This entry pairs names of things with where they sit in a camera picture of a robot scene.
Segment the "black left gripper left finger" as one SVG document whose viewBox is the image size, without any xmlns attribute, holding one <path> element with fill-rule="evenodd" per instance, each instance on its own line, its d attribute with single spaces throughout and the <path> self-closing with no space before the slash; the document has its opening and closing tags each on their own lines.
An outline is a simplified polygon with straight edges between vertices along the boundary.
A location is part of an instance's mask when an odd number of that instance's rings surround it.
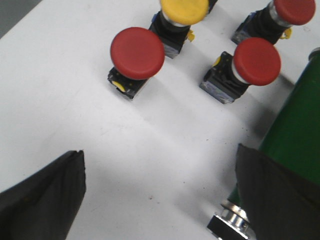
<svg viewBox="0 0 320 240">
<path fill-rule="evenodd" d="M 85 155 L 71 150 L 0 194 L 2 240 L 65 240 L 86 193 Z"/>
</svg>

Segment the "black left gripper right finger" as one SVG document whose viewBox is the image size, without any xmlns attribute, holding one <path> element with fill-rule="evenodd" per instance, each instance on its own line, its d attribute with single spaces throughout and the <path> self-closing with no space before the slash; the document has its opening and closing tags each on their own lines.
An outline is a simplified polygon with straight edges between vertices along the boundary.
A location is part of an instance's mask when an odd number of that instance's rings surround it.
<svg viewBox="0 0 320 240">
<path fill-rule="evenodd" d="M 319 185 L 242 144 L 235 174 L 242 208 L 258 240 L 320 238 Z"/>
</svg>

